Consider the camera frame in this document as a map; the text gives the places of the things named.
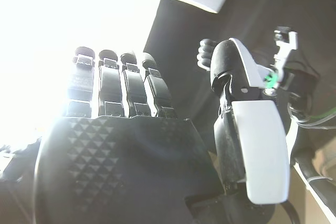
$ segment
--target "bright light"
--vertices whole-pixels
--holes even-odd
[[[79,46],[143,50],[159,0],[0,0],[0,145],[35,140],[65,97]]]

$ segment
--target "dark backdrop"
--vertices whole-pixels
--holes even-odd
[[[299,47],[322,75],[313,112],[336,106],[336,0],[226,0],[218,14],[176,0],[161,0],[145,51],[157,61],[178,115],[193,120],[210,150],[215,150],[213,124],[219,103],[211,92],[209,73],[197,66],[199,41],[238,38],[257,63],[268,65],[278,51],[273,41],[278,25],[298,32]],[[299,51],[290,57],[302,60]],[[286,94],[280,93],[279,101],[288,127]],[[336,135],[321,130],[309,134],[316,148]]]

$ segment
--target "black wall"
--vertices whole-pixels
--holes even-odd
[[[336,106],[336,0],[226,0],[219,14],[161,0],[145,51],[157,61],[179,116],[193,120],[211,150],[219,103],[211,92],[209,73],[197,66],[199,41],[238,38],[257,63],[268,65],[278,51],[273,41],[278,25],[298,32],[301,51],[322,75],[313,113]],[[293,52],[291,59],[302,60],[300,52]],[[287,95],[279,93],[279,111],[288,128],[286,104]],[[316,148],[335,135],[335,131],[310,131]]]

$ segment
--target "white plastic panel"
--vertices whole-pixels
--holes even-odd
[[[286,134],[272,101],[232,102],[246,170],[247,196],[255,204],[277,204],[288,197]]]
[[[252,58],[250,52],[247,50],[244,44],[240,42],[240,40],[235,38],[230,38],[229,40],[232,40],[236,44],[236,47],[239,51],[241,60],[245,68],[247,81],[250,87],[264,88],[265,87],[264,81],[260,77],[257,64]]]

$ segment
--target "textured palm pad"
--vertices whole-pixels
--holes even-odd
[[[62,118],[42,142],[36,223],[192,223],[185,198],[221,183],[190,120]]]

